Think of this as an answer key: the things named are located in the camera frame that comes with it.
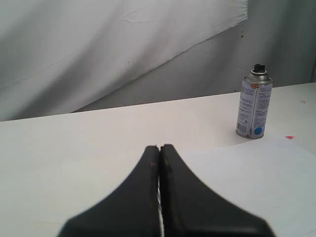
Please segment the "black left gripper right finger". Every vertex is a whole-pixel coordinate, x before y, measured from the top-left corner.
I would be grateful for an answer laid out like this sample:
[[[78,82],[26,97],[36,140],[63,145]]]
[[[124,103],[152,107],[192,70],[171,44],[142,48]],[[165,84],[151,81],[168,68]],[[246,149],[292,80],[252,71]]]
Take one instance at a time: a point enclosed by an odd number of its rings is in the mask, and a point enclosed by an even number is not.
[[[206,186],[171,144],[159,153],[159,189],[167,237],[273,237],[268,223]]]

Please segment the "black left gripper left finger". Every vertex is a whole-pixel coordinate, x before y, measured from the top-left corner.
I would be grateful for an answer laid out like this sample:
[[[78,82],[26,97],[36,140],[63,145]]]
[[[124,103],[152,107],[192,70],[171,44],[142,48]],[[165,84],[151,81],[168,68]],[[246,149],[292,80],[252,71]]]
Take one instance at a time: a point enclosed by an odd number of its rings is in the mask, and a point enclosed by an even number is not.
[[[60,237],[159,237],[159,149],[147,146],[128,177],[99,203],[70,218]]]

